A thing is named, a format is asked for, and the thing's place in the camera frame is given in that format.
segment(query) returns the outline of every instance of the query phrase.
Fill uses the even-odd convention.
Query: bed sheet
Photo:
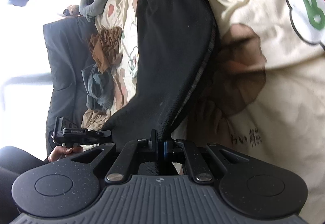
[[[221,104],[216,96],[216,105],[226,116],[233,148],[300,175],[309,190],[300,216],[324,223],[325,0],[209,2],[232,55],[224,65],[232,78],[221,88],[228,98]],[[123,60],[113,70],[123,83],[123,101],[114,99],[111,114],[135,94],[135,7],[136,0],[108,0],[96,18],[98,29],[123,29]]]

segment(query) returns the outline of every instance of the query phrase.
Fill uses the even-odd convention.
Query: black pants
[[[0,149],[0,224],[13,221],[19,212],[11,196],[11,187],[22,173],[45,162],[16,147]]]

